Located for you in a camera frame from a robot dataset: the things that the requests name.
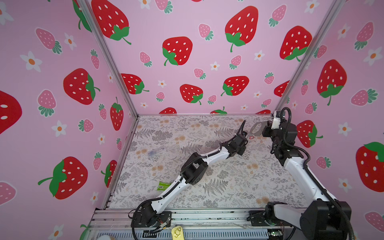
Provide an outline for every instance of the strawberry print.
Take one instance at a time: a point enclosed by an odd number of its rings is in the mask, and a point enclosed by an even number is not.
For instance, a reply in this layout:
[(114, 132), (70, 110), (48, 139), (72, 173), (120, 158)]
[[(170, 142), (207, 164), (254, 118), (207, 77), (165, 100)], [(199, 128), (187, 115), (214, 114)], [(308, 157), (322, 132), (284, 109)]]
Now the strawberry print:
[(144, 90), (144, 82), (138, 76), (125, 73), (122, 73), (121, 76), (129, 93), (139, 94), (142, 91), (149, 92), (149, 90)]
[(356, 164), (363, 184), (373, 191), (384, 192), (384, 145), (364, 144), (356, 152)]
[(144, 64), (144, 66), (146, 67), (151, 67), (152, 66), (152, 62), (151, 62), (151, 58), (149, 57), (148, 54), (146, 54), (145, 52), (140, 52), (140, 61)]
[(160, 11), (164, 11), (165, 14), (172, 12), (172, 2), (168, 0), (155, 0), (156, 6)]
[(279, 21), (283, 20), (285, 12), (287, 11), (287, 5), (283, 4), (280, 7), (276, 8), (272, 13), (272, 17), (269, 19), (269, 26), (275, 27), (279, 24)]
[(323, 98), (329, 97), (328, 106), (331, 104), (331, 97), (337, 95), (347, 82), (347, 73), (336, 60), (332, 59), (325, 63), (317, 82), (317, 92)]
[(207, 77), (203, 69), (195, 68), (193, 73), (195, 74), (195, 77), (200, 79), (205, 79)]
[(356, 36), (355, 50), (363, 49), (373, 35), (373, 22), (367, 22)]
[(236, 57), (231, 59), (231, 63), (229, 64), (229, 68), (234, 70), (237, 68), (238, 65), (241, 63), (241, 56), (237, 55)]
[(351, 103), (356, 106), (365, 106), (367, 103), (373, 103), (379, 94), (376, 90), (370, 88), (368, 90), (362, 89), (358, 91), (352, 98)]
[(44, 89), (37, 97), (37, 102), (40, 105), (38, 109), (42, 116), (47, 118), (55, 113), (53, 109), (56, 107), (56, 100), (50, 90)]
[(95, 49), (91, 50), (91, 61), (96, 69), (99, 69), (100, 61)]
[(36, 28), (36, 36), (39, 38), (41, 43), (49, 50), (52, 50), (53, 53), (60, 55), (63, 51), (61, 50), (61, 45), (59, 41), (55, 40), (55, 37), (49, 31)]
[(184, 101), (187, 103), (199, 102), (201, 105), (200, 99), (203, 98), (203, 90), (201, 88), (189, 84), (184, 84), (180, 86), (180, 93)]
[(159, 112), (159, 114), (177, 114), (177, 112), (174, 108), (166, 108), (163, 111)]
[(206, 41), (210, 41), (214, 38), (214, 32), (211, 31), (211, 27), (207, 24), (200, 24), (199, 25), (199, 34), (200, 37), (205, 38)]
[(19, 102), (11, 95), (0, 91), (0, 134), (14, 125), (22, 114)]
[(312, 35), (302, 26), (295, 26), (285, 35), (280, 48), (280, 58), (285, 60), (297, 59), (307, 50), (312, 41)]
[(0, 181), (0, 206), (16, 197), (17, 190), (10, 183)]
[(119, 41), (129, 35), (129, 22), (124, 13), (107, 0), (92, 0), (92, 11), (100, 30), (107, 38)]
[(113, 174), (115, 172), (115, 169), (116, 169), (116, 165), (117, 165), (117, 162), (115, 160), (112, 160), (107, 168), (105, 169), (105, 173), (103, 173), (103, 171), (101, 170), (101, 173), (104, 174), (104, 183), (105, 183), (105, 186), (109, 187), (109, 184), (111, 183), (111, 180), (112, 180), (112, 177), (113, 177)]
[(184, 65), (191, 54), (192, 45), (192, 41), (185, 36), (165, 40), (163, 42), (163, 55), (167, 60), (164, 62), (164, 66), (166, 66), (167, 61), (177, 66)]
[(312, 147), (316, 143), (316, 138), (323, 138), (323, 136), (317, 137), (317, 128), (311, 120), (299, 123), (296, 128), (297, 137), (304, 147)]
[(228, 96), (237, 96), (244, 91), (249, 83), (249, 78), (246, 76), (236, 76), (227, 78), (223, 84), (224, 92), (220, 95), (227, 94)]
[(39, 181), (43, 182), (52, 179), (49, 190), (56, 199), (66, 199), (79, 190), (87, 181), (88, 171), (84, 165), (74, 157), (64, 158), (53, 169), (53, 177)]
[(84, 105), (89, 105), (93, 102), (96, 96), (95, 89), (100, 91), (99, 88), (94, 86), (93, 79), (89, 73), (82, 68), (78, 68), (66, 76), (63, 85), (64, 91), (68, 96)]
[(233, 45), (243, 46), (255, 36), (259, 11), (254, 6), (248, 6), (233, 16), (225, 26), (227, 41)]

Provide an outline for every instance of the white flower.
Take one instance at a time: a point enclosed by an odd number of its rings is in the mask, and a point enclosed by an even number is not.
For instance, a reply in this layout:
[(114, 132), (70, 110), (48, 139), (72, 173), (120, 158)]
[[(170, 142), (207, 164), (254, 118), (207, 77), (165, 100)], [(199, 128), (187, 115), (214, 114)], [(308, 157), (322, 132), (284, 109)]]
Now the white flower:
[(373, 63), (376, 61), (376, 60), (379, 60), (379, 59), (382, 59), (383, 58), (383, 55), (380, 54), (381, 52), (381, 48), (382, 47), (379, 47), (378, 49), (376, 49), (375, 51), (373, 49), (370, 49), (368, 51), (368, 56), (366, 58), (364, 58), (363, 62), (368, 62), (370, 66), (373, 65)]
[(348, 184), (348, 179), (340, 179), (339, 178), (339, 187), (343, 188), (345, 192), (348, 192), (348, 189), (351, 189), (352, 187)]
[(22, 60), (26, 62), (26, 69), (31, 70), (32, 68), (35, 69), (36, 71), (40, 72), (40, 67), (39, 65), (43, 63), (40, 59), (35, 58), (33, 53), (31, 51), (28, 52), (28, 56), (25, 55), (20, 55)]
[(340, 38), (345, 38), (350, 28), (351, 28), (350, 26), (347, 26), (347, 24), (344, 24), (343, 28), (337, 32), (339, 34), (339, 36), (337, 37), (337, 40), (339, 40)]
[(97, 195), (99, 195), (98, 192), (93, 192), (93, 195), (90, 199), (90, 201), (92, 201), (92, 205), (98, 200)]
[(13, 21), (13, 18), (11, 17), (11, 15), (9, 15), (7, 12), (6, 12), (7, 8), (5, 6), (5, 3), (3, 2), (0, 2), (0, 24), (1, 25), (4, 25), (5, 24), (5, 20), (8, 20), (8, 21)]
[(344, 134), (344, 136), (347, 136), (348, 135), (348, 132), (352, 130), (352, 128), (348, 127), (348, 123), (345, 122), (344, 124), (339, 124), (339, 133), (342, 133)]
[(317, 0), (312, 0), (312, 1), (309, 1), (307, 2), (307, 8), (305, 9), (305, 13), (307, 12), (310, 12), (310, 13), (313, 13), (313, 10), (319, 6), (320, 3), (317, 2)]
[(141, 3), (140, 4), (141, 9), (143, 8), (149, 9), (149, 3), (151, 2), (151, 0), (139, 0), (139, 2)]
[(159, 82), (158, 86), (161, 86), (162, 88), (164, 88), (164, 86), (166, 86), (165, 81), (159, 81), (158, 80), (158, 82)]
[(213, 64), (211, 64), (211, 70), (216, 70), (220, 67), (219, 64), (217, 64), (217, 62), (215, 61)]
[(101, 145), (102, 143), (105, 143), (104, 142), (105, 141), (105, 136), (102, 133), (100, 133), (100, 137), (98, 137), (97, 140), (99, 140), (99, 143)]
[(73, 50), (73, 47), (77, 47), (76, 43), (73, 41), (72, 35), (68, 36), (68, 34), (66, 34), (66, 33), (64, 33), (64, 35), (65, 35), (64, 42), (70, 46), (71, 50)]
[(57, 126), (52, 126), (52, 130), (56, 131), (56, 137), (60, 136), (60, 134), (65, 135), (65, 129), (67, 128), (66, 124), (61, 124), (60, 121), (57, 121)]
[(53, 228), (53, 233), (49, 235), (48, 239), (56, 240), (58, 237), (61, 237), (63, 235), (63, 227), (64, 227), (64, 224), (61, 225), (60, 227), (56, 225)]
[(258, 53), (255, 53), (255, 60), (259, 60), (261, 61), (262, 60), (262, 57), (264, 56), (265, 54), (263, 53), (263, 50), (260, 50), (260, 52)]
[(262, 95), (262, 93), (260, 93), (260, 91), (258, 91), (257, 93), (254, 93), (254, 98), (259, 98), (260, 96)]

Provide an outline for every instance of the pink strawberry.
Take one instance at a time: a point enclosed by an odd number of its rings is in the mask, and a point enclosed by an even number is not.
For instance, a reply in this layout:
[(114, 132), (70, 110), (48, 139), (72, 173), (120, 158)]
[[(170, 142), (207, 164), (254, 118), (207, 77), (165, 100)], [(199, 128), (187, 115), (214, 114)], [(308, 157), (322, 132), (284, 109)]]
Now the pink strawberry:
[(262, 108), (266, 108), (269, 104), (271, 104), (271, 102), (272, 102), (272, 99), (265, 100), (262, 104)]
[(95, 171), (99, 169), (100, 165), (101, 165), (101, 153), (97, 152), (95, 154), (95, 159), (93, 160), (93, 168), (95, 169)]
[(265, 81), (266, 84), (269, 85), (269, 84), (271, 84), (274, 81), (274, 79), (275, 79), (275, 77), (273, 76), (273, 73), (267, 73), (265, 75), (264, 81)]
[(210, 97), (208, 98), (208, 104), (209, 104), (209, 105), (214, 104), (215, 101), (216, 101), (216, 99), (217, 99), (216, 95), (212, 95), (212, 96), (210, 96)]
[(163, 93), (163, 92), (158, 92), (158, 93), (156, 94), (156, 100), (157, 100), (158, 102), (162, 102), (162, 101), (164, 100), (164, 98), (165, 98), (165, 96), (164, 96), (164, 93)]
[(273, 28), (276, 25), (278, 25), (279, 21), (281, 21), (284, 18), (286, 11), (287, 11), (287, 5), (285, 4), (276, 8), (276, 10), (273, 11), (272, 13), (272, 17), (269, 19), (269, 26)]
[(99, 105), (99, 111), (100, 111), (100, 117), (103, 119), (103, 120), (106, 120), (107, 119), (107, 109), (105, 109), (104, 107), (104, 104), (101, 104)]
[(312, 114), (314, 111), (316, 111), (316, 109), (317, 109), (317, 104), (316, 103), (310, 103), (305, 108), (305, 113), (306, 114)]
[(16, 197), (17, 190), (10, 183), (0, 181), (0, 206)]
[(148, 54), (146, 54), (145, 52), (140, 52), (140, 61), (144, 64), (144, 66), (146, 67), (151, 67), (152, 66), (152, 62), (151, 62), (151, 58), (149, 57)]
[(47, 118), (55, 113), (53, 109), (56, 107), (56, 100), (50, 90), (44, 89), (38, 96), (37, 102), (40, 105), (38, 109), (42, 116)]
[(234, 70), (235, 68), (237, 68), (238, 65), (240, 65), (240, 63), (241, 63), (241, 56), (237, 55), (236, 57), (232, 58), (231, 64), (229, 64), (229, 68)]
[(352, 98), (351, 103), (356, 106), (365, 106), (367, 103), (373, 103), (379, 94), (376, 90), (370, 88), (367, 90), (362, 89), (358, 91)]
[(384, 232), (384, 216), (377, 212), (369, 212), (365, 215), (365, 220), (377, 230)]
[(355, 49), (359, 51), (368, 44), (368, 40), (373, 35), (373, 22), (367, 22), (356, 36)]
[(95, 68), (99, 69), (100, 61), (99, 61), (99, 58), (97, 56), (95, 49), (91, 50), (91, 61), (92, 61), (93, 65), (95, 66)]
[(329, 168), (331, 166), (331, 161), (327, 157), (319, 157), (316, 160), (317, 166), (321, 167), (322, 169)]
[(207, 77), (203, 69), (195, 68), (193, 72), (195, 73), (195, 77), (197, 78), (204, 79)]
[(93, 129), (93, 123), (90, 120), (88, 120), (88, 119), (81, 120), (79, 122), (78, 126), (79, 126), (79, 130), (82, 131), (82, 132), (84, 132), (84, 131), (85, 132), (90, 132)]
[(305, 79), (303, 82), (303, 85), (301, 86), (301, 94), (304, 96), (307, 90), (308, 90), (308, 80)]
[(214, 32), (211, 31), (211, 27), (207, 24), (200, 24), (199, 25), (199, 33), (200, 37), (205, 38), (206, 41), (210, 41), (214, 37)]
[(63, 51), (61, 50), (60, 42), (55, 41), (55, 37), (49, 31), (36, 28), (36, 36), (40, 39), (41, 43), (49, 50), (52, 50), (53, 53), (60, 55)]
[(121, 150), (122, 142), (120, 138), (117, 139), (116, 144), (118, 145), (118, 150)]

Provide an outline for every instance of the pink wallpaper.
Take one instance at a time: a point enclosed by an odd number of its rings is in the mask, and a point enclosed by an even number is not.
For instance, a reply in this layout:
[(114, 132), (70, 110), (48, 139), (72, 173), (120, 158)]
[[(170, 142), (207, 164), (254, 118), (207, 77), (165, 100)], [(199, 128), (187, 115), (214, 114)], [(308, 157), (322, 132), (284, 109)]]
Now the pink wallpaper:
[(331, 0), (88, 0), (139, 114), (273, 111)]
[(1, 239), (81, 239), (102, 207), (133, 118), (89, 30), (72, 0), (0, 2)]
[(311, 170), (352, 207), (357, 239), (384, 239), (383, 1), (351, 0), (288, 106)]

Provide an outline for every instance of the wire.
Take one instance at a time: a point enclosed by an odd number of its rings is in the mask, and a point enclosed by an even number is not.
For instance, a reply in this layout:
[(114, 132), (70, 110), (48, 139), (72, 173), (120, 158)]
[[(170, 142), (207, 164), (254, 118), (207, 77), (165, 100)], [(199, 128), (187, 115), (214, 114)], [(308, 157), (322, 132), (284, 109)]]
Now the wire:
[[(283, 116), (283, 113), (285, 112), (285, 110), (288, 112), (288, 124), (289, 125), (291, 123), (291, 119), (292, 119), (292, 113), (291, 113), (291, 109), (289, 109), (288, 107), (284, 107), (281, 112), (280, 112), (280, 116)], [(311, 160), (311, 156), (309, 155), (309, 153), (307, 151), (305, 151), (304, 149), (300, 148), (300, 147), (296, 147), (294, 145), (291, 145), (289, 144), (287, 141), (286, 141), (286, 135), (287, 135), (287, 132), (288, 132), (288, 127), (285, 128), (285, 131), (284, 131), (284, 134), (283, 134), (283, 141), (284, 143), (289, 146), (289, 147), (292, 147), (294, 149), (297, 149), (297, 150), (300, 150), (302, 151), (303, 153), (305, 153), (305, 155), (307, 156), (307, 159), (304, 160), (304, 163), (303, 163), (303, 169), (305, 170), (305, 172), (308, 174), (308, 176), (311, 178), (311, 180), (315, 183), (315, 185), (320, 189), (321, 193), (326, 196), (329, 200), (330, 203), (332, 203), (332, 205), (334, 205), (334, 207), (336, 208), (337, 212), (341, 215), (341, 217), (343, 218), (344, 222), (346, 223), (347, 225), (347, 228), (348, 228), (348, 235), (349, 235), (349, 240), (354, 240), (354, 233), (353, 233), (353, 228), (352, 228), (352, 225), (351, 225), (351, 222), (350, 220), (348, 219), (348, 216), (345, 214), (345, 212), (341, 209), (340, 205), (328, 194), (328, 191), (323, 188), (323, 186), (316, 180), (316, 178), (313, 176), (313, 174), (311, 173), (311, 171), (309, 170), (308, 168), (308, 165), (307, 163)]]

